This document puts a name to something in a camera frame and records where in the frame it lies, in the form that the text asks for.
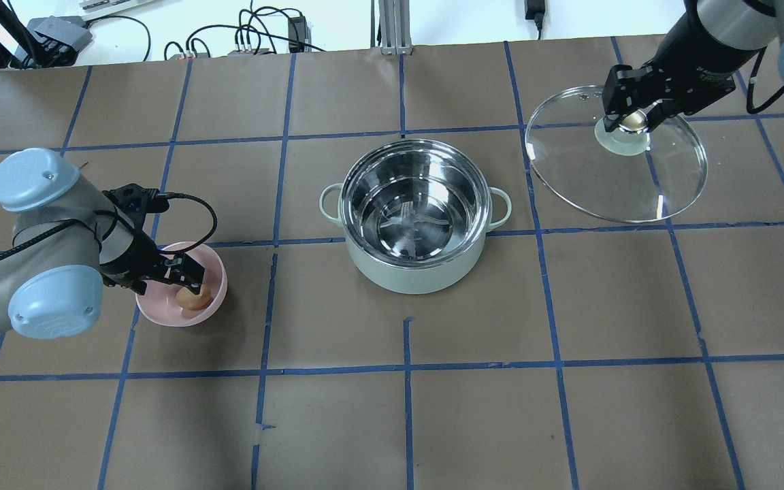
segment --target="stainless steel pot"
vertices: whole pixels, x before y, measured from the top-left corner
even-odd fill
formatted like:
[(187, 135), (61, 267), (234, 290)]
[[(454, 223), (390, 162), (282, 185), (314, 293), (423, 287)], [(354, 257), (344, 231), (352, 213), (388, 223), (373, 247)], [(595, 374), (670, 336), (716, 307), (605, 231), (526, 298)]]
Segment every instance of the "stainless steel pot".
[[(338, 189), (334, 217), (323, 202)], [(492, 193), (507, 204), (504, 218), (494, 223)], [(452, 146), (400, 140), (368, 152), (343, 183), (326, 187), (320, 211), (344, 229), (349, 254), (365, 276), (392, 291), (424, 294), (470, 271), (485, 234), (506, 223), (511, 204)]]

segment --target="glass lid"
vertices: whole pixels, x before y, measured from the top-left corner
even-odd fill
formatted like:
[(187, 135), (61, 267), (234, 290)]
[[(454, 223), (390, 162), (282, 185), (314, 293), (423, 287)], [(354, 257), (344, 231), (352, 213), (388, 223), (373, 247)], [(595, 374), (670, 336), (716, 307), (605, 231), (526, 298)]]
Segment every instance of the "glass lid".
[(604, 130), (601, 86), (570, 88), (541, 103), (525, 132), (532, 169), (575, 208), (619, 223), (681, 213), (706, 183), (706, 153), (683, 118), (650, 133), (635, 112)]

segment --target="power adapter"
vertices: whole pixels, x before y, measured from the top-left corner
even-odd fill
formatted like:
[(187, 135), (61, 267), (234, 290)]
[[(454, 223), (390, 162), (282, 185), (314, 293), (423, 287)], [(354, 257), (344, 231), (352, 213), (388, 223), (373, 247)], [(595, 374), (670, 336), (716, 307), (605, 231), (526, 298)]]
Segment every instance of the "power adapter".
[[(292, 18), (292, 22), (289, 22), (289, 38), (298, 39), (302, 43), (310, 43), (310, 27), (308, 27), (307, 18), (304, 16)], [(289, 52), (305, 52), (306, 50), (307, 46), (304, 44), (289, 41)]]

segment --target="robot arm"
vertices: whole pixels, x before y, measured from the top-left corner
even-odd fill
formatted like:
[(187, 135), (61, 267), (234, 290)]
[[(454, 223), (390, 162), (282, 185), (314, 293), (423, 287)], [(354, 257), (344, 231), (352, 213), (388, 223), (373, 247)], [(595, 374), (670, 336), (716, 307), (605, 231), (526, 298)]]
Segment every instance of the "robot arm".
[(99, 319), (102, 285), (144, 294), (152, 280), (197, 294), (204, 269), (185, 250), (159, 251), (141, 225), (166, 196), (131, 184), (99, 192), (77, 167), (31, 148), (0, 164), (0, 204), (18, 213), (15, 248), (0, 255), (0, 333), (78, 334)]
[(610, 68), (602, 95), (608, 133), (635, 112), (645, 115), (645, 130), (651, 131), (734, 92), (734, 72), (777, 32), (784, 79), (784, 0), (685, 0), (685, 10), (641, 68)]

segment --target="cable connector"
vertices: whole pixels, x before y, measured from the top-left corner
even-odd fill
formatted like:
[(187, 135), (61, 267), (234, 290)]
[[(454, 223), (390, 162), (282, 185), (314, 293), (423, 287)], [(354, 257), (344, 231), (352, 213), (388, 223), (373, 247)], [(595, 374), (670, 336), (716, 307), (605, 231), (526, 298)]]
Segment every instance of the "cable connector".
[(538, 26), (538, 39), (544, 37), (544, 17), (546, 0), (525, 0), (525, 19), (533, 20)]

